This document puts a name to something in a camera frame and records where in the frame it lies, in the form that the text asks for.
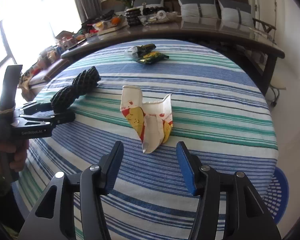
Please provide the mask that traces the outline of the left hand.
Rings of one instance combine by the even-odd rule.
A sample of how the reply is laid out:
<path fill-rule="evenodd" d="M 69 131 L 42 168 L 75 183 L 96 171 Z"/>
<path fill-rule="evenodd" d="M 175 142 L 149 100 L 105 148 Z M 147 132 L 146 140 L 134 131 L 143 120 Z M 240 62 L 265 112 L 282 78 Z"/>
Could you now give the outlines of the left hand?
<path fill-rule="evenodd" d="M 0 142 L 0 153 L 10 153 L 13 155 L 13 161 L 10 162 L 10 168 L 15 172 L 20 172 L 24 169 L 28 149 L 28 140 L 21 140 L 16 142 Z"/>

